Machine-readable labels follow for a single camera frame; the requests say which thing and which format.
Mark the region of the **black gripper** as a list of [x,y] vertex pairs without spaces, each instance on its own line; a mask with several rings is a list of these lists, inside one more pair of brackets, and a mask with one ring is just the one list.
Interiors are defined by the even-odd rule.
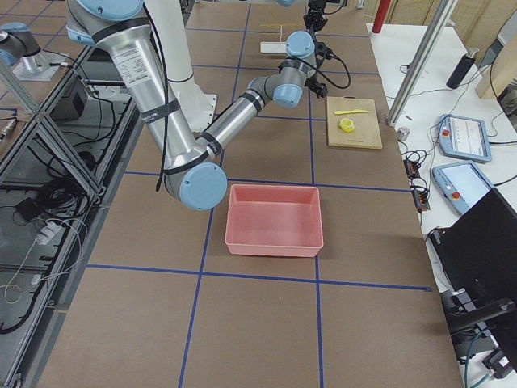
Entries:
[[326,16],[322,9],[309,9],[303,20],[305,28],[310,32],[319,32],[326,25]]
[[306,69],[307,78],[305,80],[305,86],[310,87],[310,90],[317,97],[326,97],[327,96],[327,86],[324,82],[321,82],[318,78],[318,69],[317,67],[311,64],[305,64],[304,68]]

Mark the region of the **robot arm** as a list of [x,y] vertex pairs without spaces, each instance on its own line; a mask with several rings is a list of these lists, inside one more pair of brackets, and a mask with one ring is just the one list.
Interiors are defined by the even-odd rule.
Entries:
[[315,41],[293,32],[278,73],[254,79],[248,89],[199,135],[183,113],[168,78],[174,65],[189,67],[178,1],[68,1],[69,38],[107,52],[162,150],[157,185],[194,210],[217,206],[227,177],[214,159],[270,103],[294,108],[316,70]]

